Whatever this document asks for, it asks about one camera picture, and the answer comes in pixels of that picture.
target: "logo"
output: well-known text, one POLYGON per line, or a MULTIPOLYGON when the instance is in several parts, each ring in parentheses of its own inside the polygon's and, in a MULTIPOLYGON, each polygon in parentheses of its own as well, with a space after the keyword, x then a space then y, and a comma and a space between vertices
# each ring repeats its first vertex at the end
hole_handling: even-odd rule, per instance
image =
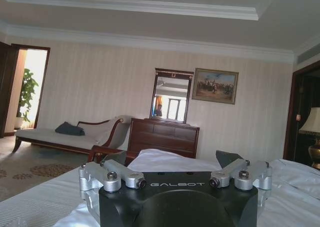
POLYGON ((166 186, 166 187, 192 187, 192 186, 203 186, 205 183, 151 183, 150 186, 151 187, 162 187, 162 186, 166 186))

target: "framed painting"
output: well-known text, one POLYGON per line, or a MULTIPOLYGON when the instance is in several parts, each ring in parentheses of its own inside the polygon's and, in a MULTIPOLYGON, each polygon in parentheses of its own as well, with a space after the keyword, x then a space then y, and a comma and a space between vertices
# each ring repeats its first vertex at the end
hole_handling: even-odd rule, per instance
POLYGON ((238 72, 196 68, 192 99, 235 104, 238 72))

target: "carpet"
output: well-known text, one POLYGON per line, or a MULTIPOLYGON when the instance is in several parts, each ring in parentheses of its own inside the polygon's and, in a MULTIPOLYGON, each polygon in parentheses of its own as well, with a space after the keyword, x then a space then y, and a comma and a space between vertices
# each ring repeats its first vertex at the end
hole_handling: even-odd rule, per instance
POLYGON ((0 202, 81 164, 88 155, 22 142, 12 153, 15 137, 0 139, 0 202))

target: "doorway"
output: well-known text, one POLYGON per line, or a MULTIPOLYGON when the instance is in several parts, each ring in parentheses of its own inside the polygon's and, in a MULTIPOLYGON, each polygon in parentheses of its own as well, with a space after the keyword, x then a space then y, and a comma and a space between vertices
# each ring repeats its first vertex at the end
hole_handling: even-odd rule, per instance
POLYGON ((5 122, 4 136, 37 127, 50 48, 12 44, 18 57, 5 122))
POLYGON ((284 159, 311 165, 308 147, 315 144, 315 138, 300 134, 299 129, 313 107, 320 107, 320 61, 299 69, 292 75, 284 159))

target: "green leaves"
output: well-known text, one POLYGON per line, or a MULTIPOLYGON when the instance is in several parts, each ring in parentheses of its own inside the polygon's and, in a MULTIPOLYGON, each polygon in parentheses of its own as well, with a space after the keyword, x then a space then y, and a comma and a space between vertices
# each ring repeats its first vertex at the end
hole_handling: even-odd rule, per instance
POLYGON ((32 78, 33 75, 34 73, 32 73, 30 69, 24 69, 19 105, 16 115, 17 117, 23 117, 24 121, 28 122, 30 122, 28 119, 28 113, 31 109, 30 101, 33 99, 32 94, 35 94, 35 86, 39 86, 38 83, 32 78), (22 113, 21 107, 25 107, 26 111, 22 113))

